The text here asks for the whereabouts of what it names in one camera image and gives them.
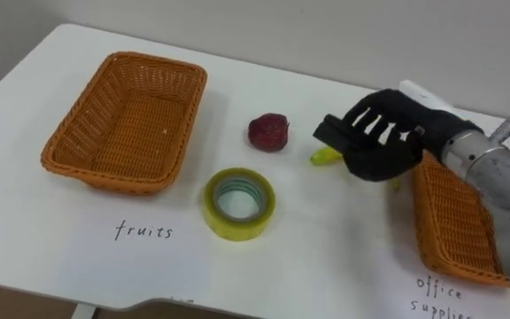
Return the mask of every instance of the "tape roll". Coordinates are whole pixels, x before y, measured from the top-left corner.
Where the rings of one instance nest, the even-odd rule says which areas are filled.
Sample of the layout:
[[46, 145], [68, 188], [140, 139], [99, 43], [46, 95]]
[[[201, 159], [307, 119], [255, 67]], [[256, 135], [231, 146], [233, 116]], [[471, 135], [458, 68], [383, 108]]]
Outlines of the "tape roll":
[[[241, 191], [253, 198], [257, 211], [237, 217], [220, 205], [222, 196]], [[247, 168], [228, 168], [210, 179], [204, 191], [204, 218], [219, 237], [244, 241], [257, 237], [265, 229], [274, 211], [274, 191], [271, 184], [257, 172]]]

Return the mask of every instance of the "white table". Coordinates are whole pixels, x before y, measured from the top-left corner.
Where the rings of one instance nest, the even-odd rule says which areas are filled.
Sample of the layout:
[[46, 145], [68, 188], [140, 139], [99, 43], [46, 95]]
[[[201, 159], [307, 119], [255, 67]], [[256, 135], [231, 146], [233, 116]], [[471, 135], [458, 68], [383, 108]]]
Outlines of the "white table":
[[[181, 174], [158, 196], [93, 191], [39, 163], [48, 137], [114, 51], [177, 58], [209, 74]], [[0, 82], [0, 286], [114, 309], [174, 300], [269, 318], [408, 319], [430, 318], [413, 309], [424, 294], [415, 295], [417, 278], [430, 275], [463, 291], [464, 303], [454, 301], [454, 311], [510, 317], [510, 291], [462, 283], [421, 265], [407, 179], [395, 194], [386, 183], [350, 176], [343, 165], [309, 165], [321, 147], [312, 133], [323, 116], [344, 114], [369, 92], [90, 28], [58, 27]], [[245, 142], [247, 123], [267, 112], [290, 120], [283, 152], [258, 152]], [[465, 114], [488, 131], [500, 123]], [[268, 229], [239, 244], [205, 226], [199, 200], [212, 175], [236, 166], [266, 176], [278, 197]], [[174, 234], [114, 240], [123, 221]], [[439, 307], [452, 302], [429, 301]]]

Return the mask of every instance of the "metal robot arm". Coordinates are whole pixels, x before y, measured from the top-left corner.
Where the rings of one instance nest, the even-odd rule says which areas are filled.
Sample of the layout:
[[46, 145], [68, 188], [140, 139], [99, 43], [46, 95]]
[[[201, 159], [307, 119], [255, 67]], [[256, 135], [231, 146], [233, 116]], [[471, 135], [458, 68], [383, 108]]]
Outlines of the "metal robot arm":
[[[380, 133], [390, 123], [394, 127], [381, 144]], [[405, 141], [395, 138], [405, 131]], [[503, 145], [510, 120], [486, 136], [441, 98], [403, 81], [398, 90], [363, 98], [341, 120], [327, 115], [314, 136], [341, 152], [352, 173], [373, 182], [404, 173], [420, 162], [422, 149], [428, 150], [478, 190], [493, 219], [499, 262], [510, 277], [510, 150]]]
[[[442, 99], [412, 82], [401, 82], [399, 89], [428, 108], [455, 113]], [[510, 277], [510, 150], [503, 145], [508, 138], [510, 120], [504, 121], [489, 137], [481, 131], [461, 132], [447, 141], [440, 160], [479, 191], [493, 219], [499, 262]]]

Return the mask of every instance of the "wicker basket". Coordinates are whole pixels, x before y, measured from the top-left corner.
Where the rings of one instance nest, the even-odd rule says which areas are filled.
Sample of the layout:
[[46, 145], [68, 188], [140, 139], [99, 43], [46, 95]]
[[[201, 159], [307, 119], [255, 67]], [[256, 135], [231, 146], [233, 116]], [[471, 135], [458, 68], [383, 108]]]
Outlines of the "wicker basket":
[[206, 80], [200, 66], [110, 55], [44, 147], [42, 165], [110, 191], [165, 188], [180, 171]]
[[426, 154], [413, 171], [416, 237], [426, 267], [480, 284], [510, 285], [491, 216], [474, 190]]

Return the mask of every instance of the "small yellow banana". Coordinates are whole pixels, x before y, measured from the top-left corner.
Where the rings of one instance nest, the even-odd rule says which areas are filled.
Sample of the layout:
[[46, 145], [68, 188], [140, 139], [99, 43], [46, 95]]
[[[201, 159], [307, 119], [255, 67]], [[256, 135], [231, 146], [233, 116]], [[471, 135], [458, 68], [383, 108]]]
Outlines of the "small yellow banana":
[[322, 166], [332, 164], [336, 161], [341, 160], [342, 154], [338, 151], [334, 150], [331, 147], [320, 148], [318, 151], [314, 152], [312, 157], [310, 158], [310, 162], [315, 166]]
[[400, 179], [398, 177], [391, 178], [389, 184], [394, 191], [400, 190]]

